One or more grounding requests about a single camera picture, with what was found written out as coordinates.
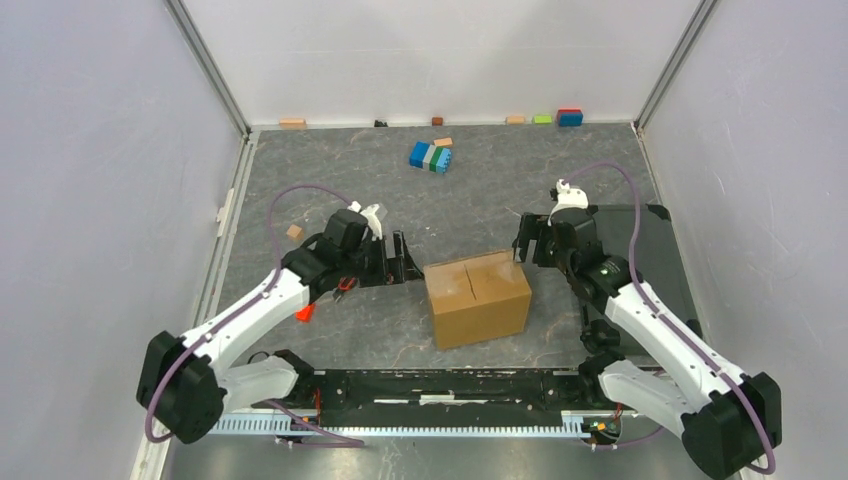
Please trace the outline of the brown cardboard express box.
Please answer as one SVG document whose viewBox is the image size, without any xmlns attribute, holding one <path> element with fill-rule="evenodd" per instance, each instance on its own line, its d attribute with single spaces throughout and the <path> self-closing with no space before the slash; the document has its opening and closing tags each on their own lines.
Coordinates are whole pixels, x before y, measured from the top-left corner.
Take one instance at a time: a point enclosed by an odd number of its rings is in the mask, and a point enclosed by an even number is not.
<svg viewBox="0 0 848 480">
<path fill-rule="evenodd" d="M 525 330 L 532 290 L 512 251 L 431 264 L 424 268 L 424 276 L 438 349 Z"/>
</svg>

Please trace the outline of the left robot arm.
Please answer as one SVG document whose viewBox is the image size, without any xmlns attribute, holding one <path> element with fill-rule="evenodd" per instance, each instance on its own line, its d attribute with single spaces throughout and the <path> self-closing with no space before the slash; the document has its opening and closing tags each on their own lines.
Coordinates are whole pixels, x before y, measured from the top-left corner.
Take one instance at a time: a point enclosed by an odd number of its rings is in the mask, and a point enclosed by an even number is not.
<svg viewBox="0 0 848 480">
<path fill-rule="evenodd" d="M 396 254 L 388 256 L 380 210 L 378 204 L 337 210 L 322 232 L 283 255 L 265 279 L 222 313 L 180 335 L 154 336 L 136 392 L 146 410 L 148 440 L 194 443 L 223 414 L 265 400 L 306 405 L 314 381 L 292 362 L 272 355 L 248 365 L 234 363 L 272 328 L 327 293 L 341 297 L 355 287 L 423 279 L 399 230 L 392 234 Z"/>
</svg>

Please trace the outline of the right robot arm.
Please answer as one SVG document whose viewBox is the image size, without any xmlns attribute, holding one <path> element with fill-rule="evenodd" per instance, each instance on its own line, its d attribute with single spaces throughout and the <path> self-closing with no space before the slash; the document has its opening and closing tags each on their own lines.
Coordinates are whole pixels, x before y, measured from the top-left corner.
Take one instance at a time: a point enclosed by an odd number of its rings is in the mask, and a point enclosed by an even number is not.
<svg viewBox="0 0 848 480">
<path fill-rule="evenodd" d="M 666 376 L 649 373 L 614 349 L 580 366 L 580 400 L 634 408 L 683 444 L 712 479 L 743 468 L 776 470 L 782 441 L 782 401 L 767 373 L 745 373 L 680 320 L 635 267 L 633 235 L 625 257 L 604 250 L 593 206 L 522 215 L 512 248 L 516 261 L 555 268 L 573 294 L 625 330 Z"/>
</svg>

